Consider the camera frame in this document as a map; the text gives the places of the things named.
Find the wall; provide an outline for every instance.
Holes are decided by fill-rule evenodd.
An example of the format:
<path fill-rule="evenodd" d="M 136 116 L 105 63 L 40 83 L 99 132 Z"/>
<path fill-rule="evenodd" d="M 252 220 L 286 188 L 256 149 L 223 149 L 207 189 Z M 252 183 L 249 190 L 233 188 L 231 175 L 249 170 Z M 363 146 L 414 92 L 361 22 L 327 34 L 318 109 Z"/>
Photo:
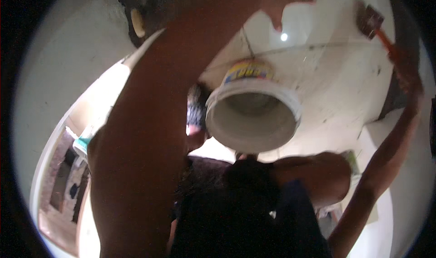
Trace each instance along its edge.
<path fill-rule="evenodd" d="M 390 187 L 394 220 L 391 257 L 403 256 L 421 230 L 436 175 L 436 164 L 431 159 L 429 143 L 431 98 L 435 96 L 436 88 L 428 54 L 422 44 L 419 71 L 425 87 L 426 103 L 406 162 Z M 377 147 L 393 129 L 401 113 L 402 109 L 395 110 L 385 119 L 366 126 Z"/>
<path fill-rule="evenodd" d="M 78 97 L 134 50 L 118 0 L 57 0 L 22 64 L 13 113 L 14 165 L 29 204 L 47 140 Z"/>

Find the white plastic bucket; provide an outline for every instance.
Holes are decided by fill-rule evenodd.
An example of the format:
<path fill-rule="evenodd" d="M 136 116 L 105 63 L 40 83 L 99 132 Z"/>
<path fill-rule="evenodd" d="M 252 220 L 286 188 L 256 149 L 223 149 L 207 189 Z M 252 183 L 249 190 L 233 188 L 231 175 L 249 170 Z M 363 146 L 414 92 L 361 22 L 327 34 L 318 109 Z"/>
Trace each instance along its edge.
<path fill-rule="evenodd" d="M 255 59 L 235 64 L 206 105 L 209 133 L 243 153 L 286 144 L 300 124 L 302 109 L 295 92 L 274 81 L 272 67 Z"/>

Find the ceiling light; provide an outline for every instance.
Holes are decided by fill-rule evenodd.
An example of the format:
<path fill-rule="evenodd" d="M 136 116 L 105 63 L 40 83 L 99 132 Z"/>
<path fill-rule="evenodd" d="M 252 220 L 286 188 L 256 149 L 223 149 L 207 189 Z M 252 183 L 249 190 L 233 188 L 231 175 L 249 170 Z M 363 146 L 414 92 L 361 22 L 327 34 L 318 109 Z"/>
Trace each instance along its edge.
<path fill-rule="evenodd" d="M 288 35 L 285 34 L 285 33 L 282 33 L 282 35 L 280 36 L 280 39 L 281 39 L 282 41 L 286 41 L 286 40 L 288 39 Z"/>

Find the person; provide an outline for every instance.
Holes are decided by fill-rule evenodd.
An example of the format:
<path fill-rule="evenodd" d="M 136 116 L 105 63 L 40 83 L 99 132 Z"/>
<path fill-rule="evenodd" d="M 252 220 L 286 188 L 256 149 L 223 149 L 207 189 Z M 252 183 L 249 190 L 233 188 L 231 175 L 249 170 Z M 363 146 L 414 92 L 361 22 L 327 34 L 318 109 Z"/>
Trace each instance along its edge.
<path fill-rule="evenodd" d="M 389 57 L 407 106 L 327 240 L 314 208 L 348 192 L 350 166 L 340 155 L 234 164 L 187 156 L 189 88 L 251 15 L 262 10 L 280 32 L 283 9 L 292 3 L 314 0 L 209 0 L 169 23 L 146 51 L 88 149 L 101 257 L 347 256 L 419 123 L 422 83 L 403 52 Z M 218 171 L 201 177 L 201 185 L 186 179 L 212 169 Z"/>

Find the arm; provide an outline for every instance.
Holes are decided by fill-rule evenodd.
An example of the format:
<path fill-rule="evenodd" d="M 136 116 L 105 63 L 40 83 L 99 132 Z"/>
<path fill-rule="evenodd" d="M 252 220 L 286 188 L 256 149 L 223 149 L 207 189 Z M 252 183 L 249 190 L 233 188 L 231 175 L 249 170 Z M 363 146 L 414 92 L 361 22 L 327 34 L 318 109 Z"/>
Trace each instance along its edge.
<path fill-rule="evenodd" d="M 334 257 L 346 257 L 365 227 L 377 199 L 390 186 L 406 159 L 412 137 L 419 124 L 423 100 L 422 83 L 418 72 L 402 56 L 391 56 L 400 86 L 408 93 L 409 101 L 394 129 L 371 158 L 338 225 L 328 239 Z"/>
<path fill-rule="evenodd" d="M 284 7 L 296 1 L 309 0 L 210 0 L 170 23 L 150 46 L 90 155 L 101 257 L 163 256 L 186 164 L 189 87 L 260 7 L 280 18 L 280 27 Z"/>

